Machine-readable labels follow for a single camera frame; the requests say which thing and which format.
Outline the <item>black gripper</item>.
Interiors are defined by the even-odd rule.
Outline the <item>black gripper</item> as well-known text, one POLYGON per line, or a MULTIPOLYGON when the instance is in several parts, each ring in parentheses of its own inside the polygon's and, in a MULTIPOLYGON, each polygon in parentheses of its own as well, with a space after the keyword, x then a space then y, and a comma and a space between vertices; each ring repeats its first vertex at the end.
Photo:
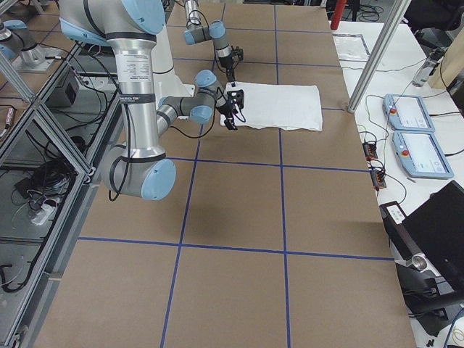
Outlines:
POLYGON ((239 113, 239 110, 228 103, 227 96, 220 96, 217 99, 216 109, 220 114, 225 116, 224 126, 230 131, 237 131, 238 128, 235 125, 234 117, 239 113))
POLYGON ((228 82, 231 83, 233 87, 236 86, 236 77, 234 70, 234 58, 232 54, 229 54, 224 57, 218 56, 218 62, 220 65, 220 70, 226 73, 228 82))

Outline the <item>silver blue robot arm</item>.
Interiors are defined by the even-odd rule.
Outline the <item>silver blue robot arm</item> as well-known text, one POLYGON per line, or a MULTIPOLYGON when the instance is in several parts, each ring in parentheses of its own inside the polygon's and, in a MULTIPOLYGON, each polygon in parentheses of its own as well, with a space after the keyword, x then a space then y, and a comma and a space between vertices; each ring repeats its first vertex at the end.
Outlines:
POLYGON ((235 66, 243 60, 243 49, 233 47, 228 39, 227 30, 222 21, 207 22, 200 12, 198 1, 185 1, 186 29, 183 37, 187 45, 211 41, 215 58, 225 71, 229 83, 235 85, 235 66))
POLYGON ((179 117, 205 124, 221 114, 228 129, 236 127, 243 91, 226 91, 212 71, 202 70, 189 95, 175 74, 161 1, 63 1, 60 25, 68 38, 115 54, 125 143, 102 163, 111 200, 121 194, 161 200, 170 193, 176 167, 159 139, 179 117))

